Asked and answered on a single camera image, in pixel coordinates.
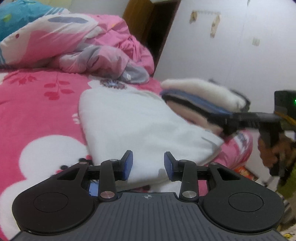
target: white towel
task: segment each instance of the white towel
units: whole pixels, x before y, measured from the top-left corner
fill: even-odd
[[[176,115],[157,95],[134,88],[98,86],[82,93],[81,124],[95,165],[133,152],[129,179],[117,182],[128,190],[168,180],[163,156],[204,165],[219,152],[223,140]]]
[[[226,87],[201,79],[165,80],[161,83],[161,87],[185,91],[231,112],[240,112],[246,105],[242,97],[232,93]]]
[[[0,72],[0,85],[2,85],[4,78],[8,75],[8,72]]]

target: blue fabric strip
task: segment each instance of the blue fabric strip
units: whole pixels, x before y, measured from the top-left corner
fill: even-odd
[[[190,102],[191,104],[207,111],[207,112],[212,112],[212,113],[223,113],[223,114],[231,114],[230,111],[225,110],[222,107],[216,106],[209,101],[206,101],[203,98],[200,98],[196,95],[188,94],[185,91],[180,91],[176,89],[168,89],[168,90],[163,90],[160,95],[168,95],[172,97],[176,97],[182,100],[186,100]]]
[[[44,14],[44,16],[51,14],[51,12],[52,12],[54,9],[55,9],[55,8],[52,7],[48,12],[46,12],[46,13]]]
[[[60,8],[59,8],[59,7],[57,7],[57,8],[52,12],[52,14],[56,14],[58,11],[60,11]]]
[[[3,65],[5,64],[5,59],[4,59],[3,55],[2,55],[1,48],[0,48],[0,63],[3,64]]]

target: human hand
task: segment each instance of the human hand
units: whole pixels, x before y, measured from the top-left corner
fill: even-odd
[[[265,146],[264,141],[260,137],[258,139],[258,150],[260,151],[260,157],[263,165],[268,168],[272,168],[278,161],[276,154],[279,153],[285,153],[286,159],[289,159],[292,154],[291,143],[292,140],[284,136],[273,148],[270,148]]]

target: crumpled blanket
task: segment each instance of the crumpled blanket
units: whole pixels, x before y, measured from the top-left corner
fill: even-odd
[[[126,22],[114,15],[90,15],[97,20],[103,31],[97,37],[85,42],[93,45],[108,45],[121,49],[137,65],[144,67],[148,74],[154,73],[154,62],[149,50],[131,35]]]
[[[100,22],[84,14],[43,16],[0,42],[0,68],[51,67],[127,83],[147,82],[146,69],[121,49],[86,41],[104,34]]]

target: circular pad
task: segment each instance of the circular pad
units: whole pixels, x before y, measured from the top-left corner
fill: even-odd
[[[284,213],[275,192],[249,180],[221,181],[205,196],[202,206],[214,223],[243,234],[276,227]]]
[[[68,204],[68,197],[58,192],[49,192],[39,195],[34,200],[34,206],[45,213],[56,212]]]
[[[228,199],[230,206],[242,212],[254,212],[263,206],[261,197],[248,192],[239,192]]]

